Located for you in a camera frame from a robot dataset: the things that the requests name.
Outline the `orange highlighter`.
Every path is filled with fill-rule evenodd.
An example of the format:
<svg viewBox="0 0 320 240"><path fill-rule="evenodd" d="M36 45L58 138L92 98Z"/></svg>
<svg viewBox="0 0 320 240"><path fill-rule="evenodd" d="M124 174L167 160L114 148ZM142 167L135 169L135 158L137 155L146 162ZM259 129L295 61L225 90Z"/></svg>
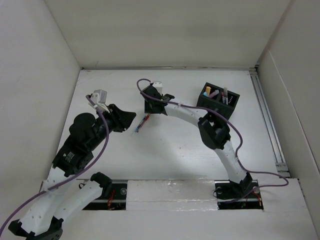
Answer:
<svg viewBox="0 0 320 240"><path fill-rule="evenodd" d="M207 86L207 87L205 88L205 92L206 92L206 94L209 96L209 95L211 94L211 87Z"/></svg>

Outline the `teal blue pen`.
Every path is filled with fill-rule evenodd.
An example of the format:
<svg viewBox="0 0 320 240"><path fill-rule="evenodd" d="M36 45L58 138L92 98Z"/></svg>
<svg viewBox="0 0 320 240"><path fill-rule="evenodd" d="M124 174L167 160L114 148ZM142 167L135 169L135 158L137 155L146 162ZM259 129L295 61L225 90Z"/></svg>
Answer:
<svg viewBox="0 0 320 240"><path fill-rule="evenodd" d="M142 124L145 122L147 118L147 115L145 115L142 120L139 122L139 124L137 125L137 127L134 129L134 131L132 132L131 136L135 135L136 133L139 132L139 129L141 128Z"/></svg>

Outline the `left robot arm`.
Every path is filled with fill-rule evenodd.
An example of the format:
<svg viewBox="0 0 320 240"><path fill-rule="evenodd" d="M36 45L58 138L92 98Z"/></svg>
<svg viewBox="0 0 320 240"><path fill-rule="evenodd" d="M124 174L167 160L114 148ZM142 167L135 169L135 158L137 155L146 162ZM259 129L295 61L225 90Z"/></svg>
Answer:
<svg viewBox="0 0 320 240"><path fill-rule="evenodd" d="M106 145L111 132L126 131L136 117L135 112L123 111L115 104L104 111L77 115L69 127L69 136L52 161L49 175L41 192L32 197L34 202L20 219L13 220L8 229L15 236L27 240L58 240L65 225L90 202L113 194L112 180L101 172L93 174L84 186L64 201L73 180L87 165L97 161L93 151Z"/></svg>

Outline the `red grip gel pen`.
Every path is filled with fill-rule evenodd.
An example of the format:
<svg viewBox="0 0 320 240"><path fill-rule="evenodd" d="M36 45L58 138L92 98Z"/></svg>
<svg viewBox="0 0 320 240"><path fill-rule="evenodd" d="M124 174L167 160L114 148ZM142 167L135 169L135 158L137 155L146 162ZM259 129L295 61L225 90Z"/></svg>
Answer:
<svg viewBox="0 0 320 240"><path fill-rule="evenodd" d="M143 117L143 119L141 120L141 122L139 123L139 125L137 126L137 128L135 129L135 132L136 132L136 133L139 132L139 130L142 128L142 126L145 124L145 122L149 119L149 117L150 117L150 114L149 114L149 113Z"/></svg>

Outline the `purple highlighter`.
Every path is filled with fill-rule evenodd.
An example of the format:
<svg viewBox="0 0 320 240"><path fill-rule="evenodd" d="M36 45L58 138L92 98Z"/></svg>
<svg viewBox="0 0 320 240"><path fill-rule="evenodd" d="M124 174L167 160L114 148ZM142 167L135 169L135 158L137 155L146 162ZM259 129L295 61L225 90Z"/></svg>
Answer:
<svg viewBox="0 0 320 240"><path fill-rule="evenodd" d="M212 99L214 98L215 96L217 96L218 94L220 93L220 91L218 89L216 89L214 92L212 92L209 97Z"/></svg>

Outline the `bright red clear pen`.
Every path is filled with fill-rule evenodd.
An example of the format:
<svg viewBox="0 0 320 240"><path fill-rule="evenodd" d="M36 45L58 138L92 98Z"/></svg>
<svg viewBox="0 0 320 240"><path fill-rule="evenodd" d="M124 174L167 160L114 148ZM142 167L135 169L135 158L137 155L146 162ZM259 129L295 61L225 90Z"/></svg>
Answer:
<svg viewBox="0 0 320 240"><path fill-rule="evenodd" d="M224 87L223 88L223 92L224 92L224 104L226 104L226 92L227 92L227 89Z"/></svg>

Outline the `dark red pen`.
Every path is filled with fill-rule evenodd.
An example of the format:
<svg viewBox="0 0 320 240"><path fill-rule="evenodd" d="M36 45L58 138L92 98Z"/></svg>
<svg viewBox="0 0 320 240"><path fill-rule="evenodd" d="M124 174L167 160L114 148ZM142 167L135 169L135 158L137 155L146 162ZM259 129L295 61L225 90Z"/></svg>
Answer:
<svg viewBox="0 0 320 240"><path fill-rule="evenodd" d="M226 103L225 104L228 105L228 89L227 89L227 92L226 92Z"/></svg>

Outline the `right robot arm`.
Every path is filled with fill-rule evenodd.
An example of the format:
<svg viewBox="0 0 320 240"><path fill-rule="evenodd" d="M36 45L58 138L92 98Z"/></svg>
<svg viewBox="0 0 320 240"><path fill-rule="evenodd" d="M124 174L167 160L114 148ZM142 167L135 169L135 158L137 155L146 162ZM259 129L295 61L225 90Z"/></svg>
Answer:
<svg viewBox="0 0 320 240"><path fill-rule="evenodd" d="M232 146L230 128L223 119L204 109L173 103L173 95L159 93L152 83L142 90L141 95L145 100L146 113L175 117L198 128L203 144L218 155L226 169L232 198L243 197L249 192L252 176L239 164Z"/></svg>

